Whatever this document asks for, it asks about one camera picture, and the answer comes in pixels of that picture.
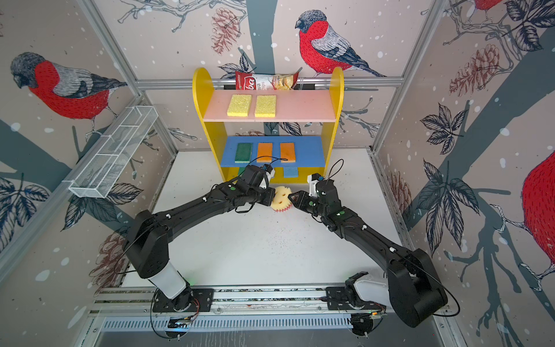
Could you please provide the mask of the dark green sponge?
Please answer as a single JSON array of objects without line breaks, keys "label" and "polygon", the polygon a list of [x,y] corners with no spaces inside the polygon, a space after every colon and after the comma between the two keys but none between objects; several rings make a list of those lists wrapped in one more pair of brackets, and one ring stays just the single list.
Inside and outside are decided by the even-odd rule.
[{"label": "dark green sponge", "polygon": [[249,163],[252,155],[252,143],[238,143],[234,163]]}]

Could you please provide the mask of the yellow smiley face sponge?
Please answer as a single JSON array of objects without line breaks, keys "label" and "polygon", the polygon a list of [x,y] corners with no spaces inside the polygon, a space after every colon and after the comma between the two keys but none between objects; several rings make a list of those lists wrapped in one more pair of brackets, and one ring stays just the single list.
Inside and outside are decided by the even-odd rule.
[{"label": "yellow smiley face sponge", "polygon": [[292,193],[289,187],[278,186],[275,188],[275,195],[270,207],[276,212],[287,211],[291,206],[292,202],[289,200],[289,195]]}]

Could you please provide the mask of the pale yellow sponge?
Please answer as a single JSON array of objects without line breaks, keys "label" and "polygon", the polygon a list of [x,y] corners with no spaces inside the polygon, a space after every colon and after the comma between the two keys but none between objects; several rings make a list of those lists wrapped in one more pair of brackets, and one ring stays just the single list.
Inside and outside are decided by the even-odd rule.
[{"label": "pale yellow sponge", "polygon": [[257,163],[271,163],[273,161],[273,143],[259,143],[257,147]]}]

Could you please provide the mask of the blue sponge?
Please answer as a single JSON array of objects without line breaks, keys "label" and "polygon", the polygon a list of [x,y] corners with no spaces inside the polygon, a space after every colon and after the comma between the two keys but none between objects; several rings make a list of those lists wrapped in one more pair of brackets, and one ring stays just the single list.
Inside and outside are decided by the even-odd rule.
[{"label": "blue sponge", "polygon": [[283,177],[286,179],[295,179],[299,177],[299,169],[297,167],[284,167]]}]

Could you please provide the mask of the orange sponge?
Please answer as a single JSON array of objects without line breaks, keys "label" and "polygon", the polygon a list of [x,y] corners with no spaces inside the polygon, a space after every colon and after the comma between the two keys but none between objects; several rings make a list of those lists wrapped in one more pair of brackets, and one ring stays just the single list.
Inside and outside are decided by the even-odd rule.
[{"label": "orange sponge", "polygon": [[282,163],[296,163],[295,143],[280,143],[280,161]]}]

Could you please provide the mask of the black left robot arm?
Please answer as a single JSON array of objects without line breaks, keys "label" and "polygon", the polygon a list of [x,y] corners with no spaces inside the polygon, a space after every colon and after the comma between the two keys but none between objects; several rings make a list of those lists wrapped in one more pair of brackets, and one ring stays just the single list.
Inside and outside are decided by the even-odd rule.
[{"label": "black left robot arm", "polygon": [[127,234],[124,254],[138,276],[150,281],[167,299],[187,296],[190,285],[170,262],[169,244],[185,231],[244,205],[269,206],[275,196],[269,164],[248,165],[227,182],[215,184],[201,197],[168,211],[139,213]]}]

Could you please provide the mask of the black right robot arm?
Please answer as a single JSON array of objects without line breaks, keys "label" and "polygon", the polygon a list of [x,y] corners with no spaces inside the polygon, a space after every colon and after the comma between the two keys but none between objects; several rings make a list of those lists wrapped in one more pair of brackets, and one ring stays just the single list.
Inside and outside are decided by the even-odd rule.
[{"label": "black right robot arm", "polygon": [[292,205],[357,246],[384,270],[391,307],[407,326],[415,328],[447,305],[447,290],[427,253],[402,247],[374,230],[342,204],[332,179],[317,179],[311,184],[311,192],[288,196]]}]

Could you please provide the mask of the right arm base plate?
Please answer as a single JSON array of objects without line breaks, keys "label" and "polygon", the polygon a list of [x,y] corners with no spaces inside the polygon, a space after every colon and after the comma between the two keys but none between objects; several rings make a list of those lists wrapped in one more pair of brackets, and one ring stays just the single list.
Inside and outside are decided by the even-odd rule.
[{"label": "right arm base plate", "polygon": [[376,311],[386,312],[386,306],[376,302],[364,302],[361,299],[350,299],[345,287],[330,286],[325,288],[325,296],[321,298],[330,311]]}]

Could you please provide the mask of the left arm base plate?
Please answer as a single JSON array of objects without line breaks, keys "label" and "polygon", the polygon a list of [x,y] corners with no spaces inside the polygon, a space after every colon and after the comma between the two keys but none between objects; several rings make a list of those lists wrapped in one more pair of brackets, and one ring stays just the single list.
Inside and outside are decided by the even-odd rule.
[{"label": "left arm base plate", "polygon": [[187,288],[174,299],[169,299],[156,289],[153,297],[153,313],[202,313],[209,312],[214,297],[214,289]]}]

